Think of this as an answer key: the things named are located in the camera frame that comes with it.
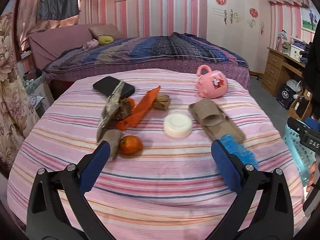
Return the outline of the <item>blue plastic bag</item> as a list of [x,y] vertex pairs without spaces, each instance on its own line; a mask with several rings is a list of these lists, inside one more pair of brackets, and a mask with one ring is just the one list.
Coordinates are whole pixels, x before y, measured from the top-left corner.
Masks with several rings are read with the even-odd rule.
[[236,155],[244,165],[251,164],[256,169],[259,168],[259,163],[256,160],[253,152],[246,149],[242,144],[236,142],[230,134],[223,135],[220,138],[220,141],[225,149],[230,154]]

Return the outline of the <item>light blue plastic basket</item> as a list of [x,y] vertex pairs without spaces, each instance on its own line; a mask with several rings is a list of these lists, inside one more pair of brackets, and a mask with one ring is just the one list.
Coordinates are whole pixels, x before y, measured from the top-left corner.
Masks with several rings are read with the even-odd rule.
[[309,183],[309,170],[316,161],[315,153],[300,143],[299,134],[293,129],[285,126],[283,141],[287,145],[295,161],[302,184],[306,187]]

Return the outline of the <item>black shopping bag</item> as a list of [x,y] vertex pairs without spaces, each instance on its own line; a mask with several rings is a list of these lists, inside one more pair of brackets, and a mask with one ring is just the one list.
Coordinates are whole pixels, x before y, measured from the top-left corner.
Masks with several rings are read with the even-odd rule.
[[293,101],[298,98],[297,86],[291,88],[287,84],[282,84],[276,100],[286,109],[288,110],[293,103]]

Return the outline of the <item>wooden desk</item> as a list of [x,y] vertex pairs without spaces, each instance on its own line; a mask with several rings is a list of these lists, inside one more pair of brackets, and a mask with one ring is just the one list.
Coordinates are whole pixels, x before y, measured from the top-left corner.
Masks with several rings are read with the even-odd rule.
[[268,47],[268,57],[261,86],[276,97],[282,84],[289,79],[303,80],[305,66],[299,61]]

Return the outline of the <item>floral curtain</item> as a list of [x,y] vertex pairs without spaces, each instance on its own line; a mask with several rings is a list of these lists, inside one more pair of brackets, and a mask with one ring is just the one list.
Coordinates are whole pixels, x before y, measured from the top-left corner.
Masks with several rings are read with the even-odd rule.
[[1,172],[10,173],[22,142],[39,116],[18,73],[14,55],[12,12],[1,15]]

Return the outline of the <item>rolled beige sock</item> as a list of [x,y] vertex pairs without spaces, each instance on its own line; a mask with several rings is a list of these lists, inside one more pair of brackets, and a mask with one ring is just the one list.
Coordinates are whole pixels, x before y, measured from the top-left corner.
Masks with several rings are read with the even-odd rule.
[[221,109],[210,99],[202,99],[193,106],[200,124],[211,127],[223,122],[226,115]]

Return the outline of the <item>desk lamp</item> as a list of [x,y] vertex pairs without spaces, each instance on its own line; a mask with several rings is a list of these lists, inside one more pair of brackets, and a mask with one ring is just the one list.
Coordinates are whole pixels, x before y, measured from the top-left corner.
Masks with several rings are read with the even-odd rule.
[[287,35],[286,34],[287,34],[287,32],[284,29],[282,29],[277,34],[277,42],[276,42],[276,48],[275,48],[276,51],[281,52],[283,41],[287,40]]

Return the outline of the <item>orange tangerine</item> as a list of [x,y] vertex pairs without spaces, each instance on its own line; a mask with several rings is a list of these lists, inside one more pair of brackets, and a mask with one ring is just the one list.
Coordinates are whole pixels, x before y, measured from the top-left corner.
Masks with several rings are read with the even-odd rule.
[[144,148],[139,137],[128,135],[121,138],[119,142],[119,152],[121,154],[135,154]]

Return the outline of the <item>pink cartoon mug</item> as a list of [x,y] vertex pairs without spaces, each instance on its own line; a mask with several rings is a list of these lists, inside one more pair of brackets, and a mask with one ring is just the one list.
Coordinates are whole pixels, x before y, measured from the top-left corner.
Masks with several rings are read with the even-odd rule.
[[200,97],[215,99],[227,93],[228,82],[222,72],[211,70],[208,65],[203,64],[197,69],[196,75],[199,77],[196,89]]

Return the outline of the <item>pink striped bedsheet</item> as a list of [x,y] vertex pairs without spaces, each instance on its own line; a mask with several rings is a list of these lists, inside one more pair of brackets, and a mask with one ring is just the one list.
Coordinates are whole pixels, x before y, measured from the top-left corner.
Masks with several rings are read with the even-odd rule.
[[[44,113],[24,140],[10,172],[7,202],[27,220],[31,188],[38,169],[63,170],[96,147],[96,132],[106,99],[93,89],[99,76],[75,81]],[[304,192],[289,149],[267,114],[234,80],[215,103],[244,132],[245,148],[271,172],[281,168],[290,189],[295,229],[304,219]],[[132,158],[106,164],[86,198],[117,239],[205,239],[222,219],[235,194],[229,191],[212,159],[211,140],[193,122],[190,135],[164,133],[164,111],[151,110],[125,135],[143,142]]]

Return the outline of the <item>white round soap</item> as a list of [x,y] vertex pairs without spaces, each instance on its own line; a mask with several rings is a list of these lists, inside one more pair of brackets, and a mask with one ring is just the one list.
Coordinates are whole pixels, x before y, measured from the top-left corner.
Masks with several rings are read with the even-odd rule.
[[173,138],[187,137],[192,127],[192,120],[186,114],[173,113],[164,118],[164,133]]

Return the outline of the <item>orange plastic wrapper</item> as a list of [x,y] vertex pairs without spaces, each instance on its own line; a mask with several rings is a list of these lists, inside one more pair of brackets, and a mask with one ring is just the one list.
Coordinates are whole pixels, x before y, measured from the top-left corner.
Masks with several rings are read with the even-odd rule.
[[150,91],[148,91],[140,100],[140,102],[132,110],[132,114],[116,123],[116,129],[120,131],[125,131],[127,127],[137,127],[140,121],[147,115],[152,107],[154,100],[157,98],[161,86],[158,86]]

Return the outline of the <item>white wardrobe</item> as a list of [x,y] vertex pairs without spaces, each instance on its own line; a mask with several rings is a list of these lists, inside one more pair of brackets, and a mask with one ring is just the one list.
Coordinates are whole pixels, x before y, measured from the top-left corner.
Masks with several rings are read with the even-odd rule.
[[268,0],[207,0],[207,40],[244,58],[264,74],[271,39]]

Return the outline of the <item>black smartphone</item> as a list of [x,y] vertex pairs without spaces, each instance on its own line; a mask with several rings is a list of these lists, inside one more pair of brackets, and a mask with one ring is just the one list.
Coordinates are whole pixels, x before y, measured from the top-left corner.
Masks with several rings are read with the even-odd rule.
[[[109,97],[119,83],[120,83],[120,80],[111,76],[107,76],[97,81],[96,83],[94,83],[93,89],[103,94],[104,96]],[[120,98],[121,99],[128,98],[134,92],[135,92],[135,87],[133,85],[124,83],[124,87],[123,87],[123,90],[121,91]]]

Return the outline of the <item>crumpled brown paper ball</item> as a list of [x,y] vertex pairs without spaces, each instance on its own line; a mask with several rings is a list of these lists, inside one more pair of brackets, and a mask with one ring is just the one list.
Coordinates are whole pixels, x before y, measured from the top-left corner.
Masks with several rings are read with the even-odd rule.
[[171,103],[171,98],[167,94],[158,94],[152,103],[153,109],[166,111]]

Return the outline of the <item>purple plaid bed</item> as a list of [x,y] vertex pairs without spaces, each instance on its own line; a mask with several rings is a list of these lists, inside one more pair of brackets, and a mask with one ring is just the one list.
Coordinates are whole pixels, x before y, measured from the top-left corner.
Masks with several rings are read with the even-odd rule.
[[89,76],[151,68],[195,74],[202,64],[249,88],[249,67],[243,57],[204,38],[177,32],[121,38],[88,50],[73,48],[47,64],[42,73],[47,80],[75,82]]

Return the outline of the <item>purple headboard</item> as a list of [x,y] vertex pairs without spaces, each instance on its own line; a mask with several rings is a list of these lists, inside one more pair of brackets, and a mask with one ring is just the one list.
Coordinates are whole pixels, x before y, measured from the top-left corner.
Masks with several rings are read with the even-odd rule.
[[64,51],[82,47],[93,39],[89,30],[95,24],[79,24],[32,33],[28,43],[37,69],[42,70]]

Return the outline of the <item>pink plush toy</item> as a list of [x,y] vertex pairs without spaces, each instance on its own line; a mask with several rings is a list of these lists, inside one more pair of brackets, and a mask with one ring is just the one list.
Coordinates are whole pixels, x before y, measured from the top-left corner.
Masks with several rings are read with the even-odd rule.
[[93,49],[95,47],[99,46],[99,42],[96,39],[92,39],[88,42],[86,42],[83,46],[82,49],[83,50],[89,50],[89,49]]

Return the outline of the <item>yellow plush toy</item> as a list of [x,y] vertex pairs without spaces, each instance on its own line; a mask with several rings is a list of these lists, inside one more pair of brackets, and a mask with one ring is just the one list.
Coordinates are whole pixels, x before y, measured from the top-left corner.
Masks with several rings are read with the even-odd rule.
[[101,35],[98,37],[98,43],[100,46],[111,44],[113,42],[114,42],[114,39],[112,36]]

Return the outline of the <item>beige pillow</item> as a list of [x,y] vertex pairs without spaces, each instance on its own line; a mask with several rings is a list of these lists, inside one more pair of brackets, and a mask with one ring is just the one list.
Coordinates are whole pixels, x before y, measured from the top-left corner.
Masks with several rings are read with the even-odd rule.
[[95,25],[95,26],[89,27],[89,31],[91,32],[93,37],[95,37],[96,39],[98,39],[100,36],[110,36],[114,40],[122,38],[121,33],[112,24]]

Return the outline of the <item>dark grey curtain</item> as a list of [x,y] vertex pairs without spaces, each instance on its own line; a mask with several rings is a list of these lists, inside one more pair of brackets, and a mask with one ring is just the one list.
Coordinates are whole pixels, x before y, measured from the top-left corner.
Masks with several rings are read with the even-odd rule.
[[78,0],[39,0],[38,20],[61,21],[78,14]]

